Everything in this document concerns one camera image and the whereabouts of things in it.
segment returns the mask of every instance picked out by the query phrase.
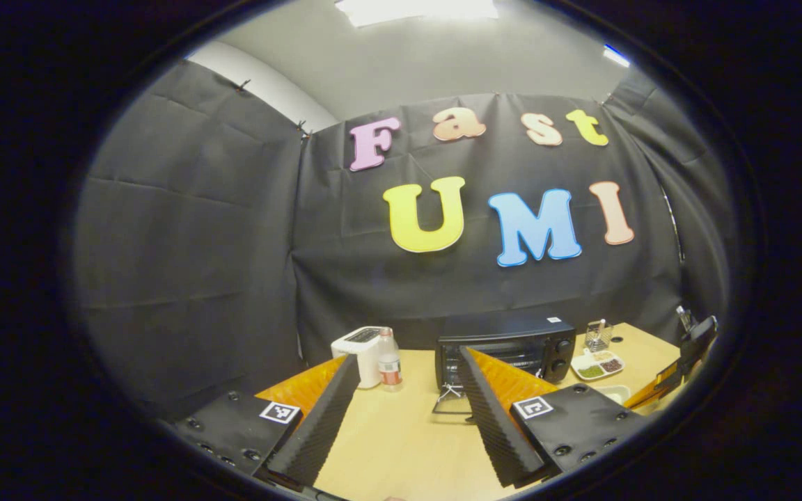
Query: plastic bottle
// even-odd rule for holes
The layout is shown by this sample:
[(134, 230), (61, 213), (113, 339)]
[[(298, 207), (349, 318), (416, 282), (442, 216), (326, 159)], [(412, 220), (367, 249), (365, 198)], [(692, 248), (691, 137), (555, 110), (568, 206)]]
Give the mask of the plastic bottle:
[(388, 391), (401, 389), (401, 356), (391, 327), (379, 331), (379, 376), (382, 386)]

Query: screw hole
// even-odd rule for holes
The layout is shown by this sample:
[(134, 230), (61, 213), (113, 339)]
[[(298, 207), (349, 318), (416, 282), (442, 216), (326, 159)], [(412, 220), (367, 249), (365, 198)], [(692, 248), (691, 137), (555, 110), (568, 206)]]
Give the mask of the screw hole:
[(258, 461), (262, 458), (261, 454), (258, 453), (258, 450), (252, 450), (251, 448), (243, 451), (243, 457), (250, 461)]

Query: white toaster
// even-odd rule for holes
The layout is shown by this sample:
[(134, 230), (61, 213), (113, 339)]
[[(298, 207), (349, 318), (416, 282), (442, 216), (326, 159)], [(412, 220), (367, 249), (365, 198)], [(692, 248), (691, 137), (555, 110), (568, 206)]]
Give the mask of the white toaster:
[(361, 375), (359, 388), (375, 387), (382, 380), (379, 375), (379, 330), (382, 327), (366, 326), (334, 340), (330, 344), (333, 358), (346, 354), (357, 355), (357, 369)]

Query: blue letter m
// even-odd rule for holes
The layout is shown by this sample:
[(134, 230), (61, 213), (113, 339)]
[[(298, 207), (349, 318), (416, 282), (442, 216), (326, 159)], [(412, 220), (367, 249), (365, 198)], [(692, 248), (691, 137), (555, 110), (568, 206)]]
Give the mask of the blue letter m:
[(525, 264), (528, 254), (519, 246), (519, 235), (535, 260), (544, 257), (544, 249), (550, 234), (553, 246), (549, 255), (554, 260), (565, 260), (580, 255), (580, 244), (574, 237), (569, 209), (571, 194), (566, 190), (548, 190), (540, 203), (540, 215), (535, 218), (525, 200), (515, 193), (500, 193), (490, 197), (490, 205), (500, 216), (500, 232), (503, 237), (503, 253), (497, 257), (502, 267), (515, 267)]

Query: tabletop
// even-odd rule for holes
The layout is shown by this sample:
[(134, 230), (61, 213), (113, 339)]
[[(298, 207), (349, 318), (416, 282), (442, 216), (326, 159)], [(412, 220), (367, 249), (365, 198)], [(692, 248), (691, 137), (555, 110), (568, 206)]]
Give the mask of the tabletop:
[[(624, 361), (624, 370), (586, 383), (594, 388), (642, 389), (679, 356), (679, 349), (629, 324), (615, 324), (620, 342), (608, 347)], [(575, 356), (583, 353), (577, 336)], [(353, 501), (493, 501), (528, 488), (503, 488), (487, 457), (478, 428), (465, 416), (435, 415), (439, 390), (432, 350), (401, 350), (402, 387), (382, 385), (354, 391), (346, 417), (315, 488)], [(573, 371), (555, 383), (582, 383)], [(674, 394), (637, 409), (657, 412)]]

